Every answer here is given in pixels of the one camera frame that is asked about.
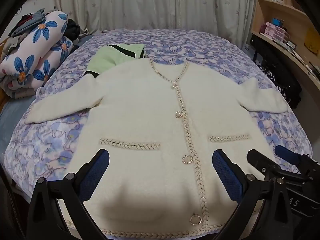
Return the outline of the cream fuzzy cardigan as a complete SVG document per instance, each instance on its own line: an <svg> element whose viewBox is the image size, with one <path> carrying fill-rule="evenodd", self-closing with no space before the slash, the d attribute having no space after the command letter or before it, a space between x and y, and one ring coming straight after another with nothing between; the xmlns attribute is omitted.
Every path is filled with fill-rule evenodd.
<svg viewBox="0 0 320 240"><path fill-rule="evenodd" d="M242 84L208 67L139 59L33 104L26 123L56 120L83 109L88 119L68 172L99 149L110 163L85 207L107 235L133 238L197 237L221 229L236 203L212 165L221 149L245 173L255 149L272 148L251 112L284 113L288 104L255 78Z"/></svg>

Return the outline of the green folded garment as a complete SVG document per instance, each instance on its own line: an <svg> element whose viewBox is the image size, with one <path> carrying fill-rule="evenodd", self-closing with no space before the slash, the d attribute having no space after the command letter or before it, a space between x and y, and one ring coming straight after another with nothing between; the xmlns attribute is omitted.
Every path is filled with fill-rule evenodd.
<svg viewBox="0 0 320 240"><path fill-rule="evenodd" d="M124 62L143 59L145 57L144 47L142 43L103 46L89 61L84 75L91 74L97 77Z"/></svg>

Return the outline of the wooden bookshelf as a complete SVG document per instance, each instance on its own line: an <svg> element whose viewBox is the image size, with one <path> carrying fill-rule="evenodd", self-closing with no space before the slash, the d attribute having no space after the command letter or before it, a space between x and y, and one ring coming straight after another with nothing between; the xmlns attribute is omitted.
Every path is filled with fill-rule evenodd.
<svg viewBox="0 0 320 240"><path fill-rule="evenodd" d="M289 33L289 42L295 45L295 54L260 32L263 24L271 23L274 19L279 20ZM298 81L313 100L318 101L319 79L313 70L319 66L319 55L316 56L309 51L304 46L304 41L306 39L319 40L319 34L298 3L295 0L256 0L251 33L281 51Z"/></svg>

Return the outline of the blue flower rolled quilt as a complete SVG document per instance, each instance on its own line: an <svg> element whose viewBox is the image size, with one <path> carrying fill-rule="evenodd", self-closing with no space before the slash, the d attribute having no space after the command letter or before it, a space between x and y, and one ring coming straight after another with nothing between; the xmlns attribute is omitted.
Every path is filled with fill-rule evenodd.
<svg viewBox="0 0 320 240"><path fill-rule="evenodd" d="M36 91L67 59L73 42L65 37L68 15L49 13L1 62L1 89Z"/></svg>

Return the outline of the pink storage boxes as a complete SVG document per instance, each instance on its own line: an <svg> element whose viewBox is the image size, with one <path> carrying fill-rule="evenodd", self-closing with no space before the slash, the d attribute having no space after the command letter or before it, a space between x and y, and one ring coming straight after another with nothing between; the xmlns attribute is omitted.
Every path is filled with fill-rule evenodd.
<svg viewBox="0 0 320 240"><path fill-rule="evenodd" d="M267 35L268 37L278 39L284 43L286 43L290 39L290 35L285 29L270 22L266 22L265 24L263 24L260 27L260 32Z"/></svg>

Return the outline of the grey bed sheet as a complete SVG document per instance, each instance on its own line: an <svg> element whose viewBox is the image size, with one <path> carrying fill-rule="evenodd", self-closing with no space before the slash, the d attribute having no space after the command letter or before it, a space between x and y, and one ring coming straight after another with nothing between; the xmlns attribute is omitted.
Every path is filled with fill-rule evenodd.
<svg viewBox="0 0 320 240"><path fill-rule="evenodd" d="M1 111L1 133L0 133L0 150L1 150L1 164L4 164L5 150L10 142L13 131L21 120L28 107L35 100L35 95L9 100Z"/></svg>

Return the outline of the yellow paper sheet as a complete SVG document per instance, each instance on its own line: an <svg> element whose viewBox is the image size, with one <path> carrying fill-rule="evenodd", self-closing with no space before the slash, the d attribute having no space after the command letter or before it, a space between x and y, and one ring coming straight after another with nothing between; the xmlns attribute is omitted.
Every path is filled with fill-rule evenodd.
<svg viewBox="0 0 320 240"><path fill-rule="evenodd" d="M306 48L311 51L313 54L315 54L316 56L319 55L319 40L308 40L306 39L304 41L304 46L306 46Z"/></svg>

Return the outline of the cream floral curtain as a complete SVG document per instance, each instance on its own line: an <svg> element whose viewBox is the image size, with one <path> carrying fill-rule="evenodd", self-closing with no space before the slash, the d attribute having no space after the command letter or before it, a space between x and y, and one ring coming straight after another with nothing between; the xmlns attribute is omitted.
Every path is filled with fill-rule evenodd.
<svg viewBox="0 0 320 240"><path fill-rule="evenodd" d="M246 42L256 0L54 0L90 33L113 29L190 29Z"/></svg>

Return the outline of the purple cat print blanket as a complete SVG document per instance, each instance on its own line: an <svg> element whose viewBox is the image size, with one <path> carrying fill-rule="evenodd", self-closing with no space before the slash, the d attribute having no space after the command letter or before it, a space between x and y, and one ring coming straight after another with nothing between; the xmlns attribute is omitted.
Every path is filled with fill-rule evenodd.
<svg viewBox="0 0 320 240"><path fill-rule="evenodd" d="M194 30L120 29L94 35L69 55L36 92L33 102L71 87L81 79L99 48L121 43L144 44L146 56L157 63L191 61L204 64L236 83L254 77L261 88L273 87L272 81L256 64L224 38ZM63 178L87 119L86 112L79 112L60 120L28 125L25 119L29 107L13 131L3 164L10 182L26 200L31 198L38 178Z"/></svg>

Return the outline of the pile of dark clothes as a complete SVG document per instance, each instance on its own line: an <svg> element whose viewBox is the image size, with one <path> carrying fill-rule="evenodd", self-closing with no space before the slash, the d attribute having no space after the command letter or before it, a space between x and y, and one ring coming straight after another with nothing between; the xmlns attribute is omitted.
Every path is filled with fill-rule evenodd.
<svg viewBox="0 0 320 240"><path fill-rule="evenodd" d="M16 47L40 23L46 19L44 8L24 15L9 33L7 44Z"/></svg>

